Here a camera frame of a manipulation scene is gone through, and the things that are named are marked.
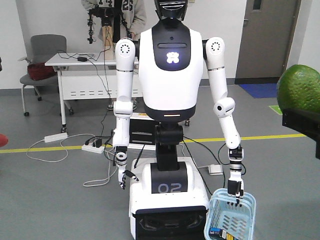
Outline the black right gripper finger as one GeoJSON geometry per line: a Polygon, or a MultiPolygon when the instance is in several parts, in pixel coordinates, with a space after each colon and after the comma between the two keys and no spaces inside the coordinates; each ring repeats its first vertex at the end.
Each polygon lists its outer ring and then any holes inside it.
{"type": "Polygon", "coordinates": [[[312,111],[286,108],[282,110],[282,125],[316,142],[315,157],[320,158],[320,114],[312,111]]]}

